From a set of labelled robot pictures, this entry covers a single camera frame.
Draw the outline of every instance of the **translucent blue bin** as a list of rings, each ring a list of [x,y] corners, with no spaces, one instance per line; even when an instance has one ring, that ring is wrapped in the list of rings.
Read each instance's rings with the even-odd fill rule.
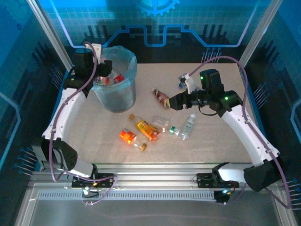
[[[122,46],[104,48],[102,56],[107,60],[111,60],[113,69],[119,71],[125,79],[110,86],[94,83],[92,90],[94,90],[98,99],[108,111],[115,113],[124,112],[130,109],[136,100],[136,56]]]

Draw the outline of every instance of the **bottle cap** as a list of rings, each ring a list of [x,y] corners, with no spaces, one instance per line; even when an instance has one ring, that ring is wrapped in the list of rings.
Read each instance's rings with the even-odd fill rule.
[[[170,128],[169,132],[170,132],[170,133],[174,133],[174,130],[175,130],[175,127],[172,126],[172,127]]]
[[[127,142],[129,145],[135,139],[136,135],[129,131],[128,129],[123,129],[122,132],[119,134],[120,138]]]
[[[146,146],[147,146],[147,144],[146,144],[146,143],[143,143],[143,145],[141,146],[140,150],[141,150],[141,151],[144,151],[145,148],[146,148]]]

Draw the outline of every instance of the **enclosure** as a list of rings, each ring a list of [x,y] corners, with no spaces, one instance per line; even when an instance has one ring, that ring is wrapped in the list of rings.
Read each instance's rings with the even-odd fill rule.
[[[91,219],[107,225],[146,221],[149,225],[248,225],[252,219],[256,225],[297,225],[298,182],[290,184],[296,186],[291,188],[293,206],[289,210],[267,192],[255,193],[250,188],[235,204],[224,207],[225,211],[212,203],[184,198],[213,191],[198,188],[193,181],[197,173],[210,173],[223,162],[250,163],[251,159],[222,118],[202,115],[196,106],[164,109],[151,89],[173,97],[184,91],[179,88],[180,75],[213,57],[237,59],[245,67],[247,86],[242,70],[225,58],[205,64],[192,78],[201,87],[199,72],[216,69],[226,91],[234,90],[243,98],[247,89],[250,117],[290,159],[287,181],[300,181],[300,8],[299,0],[0,1],[2,225],[76,225],[92,223]],[[51,127],[75,52],[85,41],[103,48],[123,46],[137,60],[134,105],[125,112],[111,113],[90,91],[66,140],[80,159],[96,164],[99,172],[119,177],[112,195],[94,206],[96,211],[85,210],[82,191],[72,189],[69,178],[52,182],[49,168],[32,152],[32,141]],[[201,110],[213,113],[209,107]],[[185,142],[168,132],[151,142],[135,131],[147,144],[141,152],[119,138],[123,128],[135,130],[130,114],[147,122],[158,116],[180,128],[192,113],[196,122]],[[270,189],[286,202],[281,181]],[[164,198],[138,198],[143,192]],[[183,198],[168,198],[170,194]],[[66,216],[53,217],[59,214],[56,206]]]

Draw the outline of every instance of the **blue light strip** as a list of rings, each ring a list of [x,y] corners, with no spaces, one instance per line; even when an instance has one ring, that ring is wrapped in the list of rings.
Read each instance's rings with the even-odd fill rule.
[[[218,44],[206,44],[206,43],[202,40],[202,38],[200,38],[200,37],[198,36],[198,34],[197,34],[194,30],[192,30],[192,29],[185,29],[185,25],[184,25],[184,24],[168,24],[168,25],[165,25],[165,26],[164,26],[164,29],[163,29],[163,43],[162,43],[162,44],[149,44],[149,43],[148,43],[148,40],[147,40],[147,30],[146,30],[146,26],[145,26],[145,25],[126,25],[126,29],[125,29],[125,30],[119,30],[119,31],[116,31],[116,32],[112,35],[112,37],[110,37],[110,39],[109,39],[105,44],[103,44],[103,47],[104,47],[104,48],[105,48],[105,47],[108,47],[108,45],[109,45],[109,44],[117,37],[117,35],[119,35],[119,34],[121,34],[121,33],[130,33],[130,30],[129,30],[130,28],[142,28],[142,29],[143,29],[143,33],[144,33],[144,44],[145,44],[145,46],[147,46],[147,47],[163,47],[163,46],[166,45],[167,29],[173,27],[173,28],[180,28],[180,29],[181,29],[181,32],[183,32],[183,33],[191,33],[191,34],[192,34],[192,35],[193,35],[200,43],[203,44],[204,47],[236,48],[236,47],[238,47],[238,46],[241,44],[241,42],[242,42],[242,40],[243,40],[243,38],[244,38],[244,36],[245,36],[245,34],[246,34],[246,31],[248,30],[249,25],[250,25],[250,23],[251,23],[251,21],[252,21],[252,19],[253,19],[253,17],[254,17],[254,14],[255,14],[255,12],[256,12],[256,10],[257,10],[257,7],[258,7],[258,5],[259,5],[259,2],[260,2],[260,1],[258,1],[257,4],[255,5],[255,7],[254,7],[254,9],[253,9],[253,11],[252,11],[252,14],[251,14],[251,16],[250,16],[248,22],[246,23],[246,26],[245,26],[245,28],[244,28],[244,30],[243,30],[243,32],[242,32],[242,34],[241,34],[241,36],[240,36],[240,38],[239,38],[239,40],[238,40],[238,43],[235,44],[235,45],[229,45],[229,44],[220,44],[220,45],[218,45]],[[65,25],[63,24],[63,21],[62,21],[60,15],[59,15],[59,13],[58,13],[57,10],[56,10],[56,7],[54,6],[53,2],[51,2],[51,4],[52,4],[53,9],[54,9],[54,11],[55,11],[56,17],[58,18],[58,20],[59,20],[59,22],[60,22],[60,24],[61,24],[61,26],[62,26],[62,29],[63,29],[63,31],[64,31],[64,33],[65,33],[65,35],[66,35],[66,38],[67,38],[69,44],[70,44],[73,48],[84,48],[84,46],[75,46],[75,45],[73,44],[73,42],[72,42],[72,40],[71,40],[71,38],[70,38],[70,35],[68,34],[67,29],[66,29]]]
[[[5,96],[3,93],[0,92],[0,97],[3,98],[6,102],[8,102],[9,105],[11,105],[15,111],[16,111],[16,115],[17,115],[17,122],[15,124],[15,127],[14,127],[14,130],[9,138],[9,141],[8,141],[8,144],[6,145],[5,149],[4,149],[4,153],[1,157],[1,160],[0,160],[0,171],[2,169],[2,166],[3,166],[3,163],[8,155],[8,151],[13,143],[13,140],[15,138],[15,135],[17,133],[17,130],[19,128],[19,125],[20,125],[20,122],[21,122],[21,116],[20,116],[20,109],[19,109],[19,106],[14,103],[12,100],[10,100],[7,96]]]
[[[292,108],[292,113],[291,113],[291,122],[292,122],[292,125],[293,125],[293,129],[295,130],[296,134],[297,134],[297,137],[299,139],[299,142],[301,144],[301,134],[300,134],[300,131],[298,130],[298,126],[295,122],[295,113],[296,113],[296,108],[301,105],[301,98],[299,100],[297,100],[297,102],[295,102],[293,104],[293,108]]]

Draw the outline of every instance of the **glass panel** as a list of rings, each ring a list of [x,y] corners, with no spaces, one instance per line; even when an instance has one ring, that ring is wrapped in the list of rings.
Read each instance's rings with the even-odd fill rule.
[[[13,225],[36,167],[33,153],[28,151],[27,156],[20,149],[30,148],[32,139],[47,127],[62,82],[53,70],[64,74],[65,69],[26,1],[0,1],[0,15],[0,206],[4,226]]]
[[[104,47],[122,45],[136,54],[138,63],[196,63],[220,55],[240,59],[270,3],[269,0],[40,2],[71,56],[72,47],[88,40]]]
[[[266,136],[281,154],[292,161],[286,174],[288,181],[294,178],[301,181],[300,9],[301,1],[282,2],[246,66],[254,106],[259,109]],[[299,202],[298,198],[293,201],[295,204]]]

